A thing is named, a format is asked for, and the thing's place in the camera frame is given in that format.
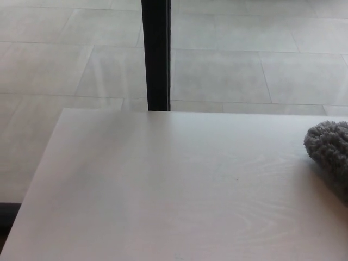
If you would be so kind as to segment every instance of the floor tile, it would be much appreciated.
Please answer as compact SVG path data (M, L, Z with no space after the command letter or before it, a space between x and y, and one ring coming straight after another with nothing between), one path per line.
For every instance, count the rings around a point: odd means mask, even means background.
M0 42L0 59L4 56L5 52L9 49L11 42Z
M348 106L324 106L328 116L348 116Z
M0 41L54 42L72 9L1 7Z
M180 11L217 15L243 15L247 13L245 0L181 0Z
M271 102L253 52L176 50L174 81L173 100Z
M222 102L171 101L171 111L193 111L197 113L222 113Z
M216 16L219 49L298 52L286 21L266 16Z
M300 52L348 54L348 20L291 18L288 25Z
M109 9L113 0L44 0L43 7Z
M0 0L0 7L40 7L44 0Z
M348 105L348 67L340 55L261 53L274 103Z
M348 66L348 55L342 55L343 60L346 62L346 65Z
M326 115L321 105L223 103L225 113L284 114L284 115Z
M122 110L147 111L147 99L146 98L124 99Z
M111 9L141 11L141 0L113 0Z
M216 49L213 15L177 14L172 23L172 48Z
M69 108L121 110L123 99L74 97Z
M144 49L95 46L76 95L146 97Z
M346 0L309 0L321 18L348 18L348 2Z
M246 0L251 15L316 17L307 0Z
M0 134L12 118L21 98L21 95L0 94Z
M141 25L141 12L76 9L60 43L135 47Z
M0 60L0 92L73 95L92 46L14 43Z

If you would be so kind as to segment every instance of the table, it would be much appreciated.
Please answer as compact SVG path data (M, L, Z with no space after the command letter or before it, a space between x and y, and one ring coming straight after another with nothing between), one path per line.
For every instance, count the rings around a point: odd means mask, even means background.
M302 144L326 119L66 109L0 260L347 260Z

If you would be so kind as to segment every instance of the fuzzy cloth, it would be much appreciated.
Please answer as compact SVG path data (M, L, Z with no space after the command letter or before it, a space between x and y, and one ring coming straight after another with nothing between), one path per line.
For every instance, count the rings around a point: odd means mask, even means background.
M348 123L322 122L304 140L308 155L325 170L321 178L348 206Z

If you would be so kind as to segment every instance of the tiled floor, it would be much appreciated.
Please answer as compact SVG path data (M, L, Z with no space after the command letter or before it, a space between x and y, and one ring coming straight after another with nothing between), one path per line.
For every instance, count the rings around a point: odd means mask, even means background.
M62 108L146 110L140 0L0 0L0 201ZM347 0L172 0L172 110L348 115Z

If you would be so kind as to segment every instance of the tile grout line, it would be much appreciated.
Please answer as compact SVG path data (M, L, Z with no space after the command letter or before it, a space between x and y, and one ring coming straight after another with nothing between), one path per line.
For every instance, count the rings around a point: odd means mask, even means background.
M13 45L13 42L10 42L10 45L6 48L6 51L3 53L2 56L0 56L0 61L2 60L2 58L5 57L6 53L10 50L12 45Z
M64 32L64 29L67 26L68 22L70 21L71 17L73 16L74 12L75 12L75 9L73 9L71 11L69 18L65 21L64 26L61 28L60 33L58 34L57 38L54 41L56 44L60 44L60 43L58 43L58 40L60 39L62 33Z
M80 97L80 98L95 98L95 99L116 99L116 100L139 100L146 99L146 97L137 97L137 98L128 98L128 97L96 97L96 96L74 96L74 95L56 95L56 94L22 94L22 93L0 93L0 95L18 95L18 96L53 96L53 97ZM186 100L176 100L171 99L174 102L206 102L206 103L231 103L231 104L260 104L260 105L295 105L295 106L313 106L313 107L322 107L322 106L330 106L330 107L347 107L348 105L331 105L331 104L299 104L299 103L263 103L263 102L221 102L221 101L186 101Z
M1 42L8 42L11 44L38 44L38 45L67 45L67 46L91 46L92 44L86 44L86 43L58 43L58 42L29 42L29 41L0 41ZM104 47L114 47L114 48L135 48L135 49L144 49L143 47L138 46L118 46L118 45L94 45L94 46L104 46ZM187 49L187 48L171 48L171 50L175 51L200 51L200 52L235 52L235 53L283 53L283 54L316 54L316 55L348 55L348 53L313 53L313 52L279 52L279 51L260 51L260 50L228 50L228 49Z
M110 6L109 6L109 9L108 9L108 10L112 10L111 7L113 6L113 3L114 3L114 0L111 0L111 1L110 1Z
M261 59L261 56L260 56L260 52L257 53L257 56L258 56L259 61L260 61L260 65L261 65L261 69L262 69L262 73L263 73L263 78L264 78L264 80L265 80L265 84L266 84L266 87L267 87L268 95L269 95L269 97L270 97L271 103L273 103L272 97L271 97L271 92L270 92L270 89L269 89L269 87L268 87L268 82L267 82L267 79L266 79L265 70L264 70L264 68L263 68L263 64L262 64L262 59Z
M19 96L20 96L20 100L18 101L18 104L17 104L16 108L14 109L13 113L11 114L10 119L7 121L7 123L6 123L6 125L5 125L5 127L4 127L4 129L3 129L3 131L0 133L0 138L2 137L2 134L3 134L3 133L5 132L5 130L7 129L8 125L10 124L10 122L11 122L13 116L15 115L17 109L19 108L19 106L20 106L20 104L21 104L21 102L22 102L22 100L23 100L23 95L19 95Z
M139 40L140 40L141 29L142 29L142 19L141 19L141 23L140 23L140 30L138 32L138 38L136 40L135 48L141 48L141 47L138 47L138 43L139 43Z
M80 83L81 83L82 77L83 77L84 74L85 74L85 71L86 71L86 68L87 68L87 66L88 66L89 60L91 59L92 53L93 53L93 51L94 51L94 47L95 47L95 46L93 45L92 50L91 50L91 52L90 52L90 54L89 54L89 56L88 56L88 59L87 59L85 68L83 68L83 72L82 72L82 74L81 74L80 80L78 81L78 84L77 84L77 86L76 86L76 90L75 90L75 92L74 92L74 95L72 95L73 97L77 97L77 96L76 96L76 93L77 93L77 91L78 91L78 88L80 87Z

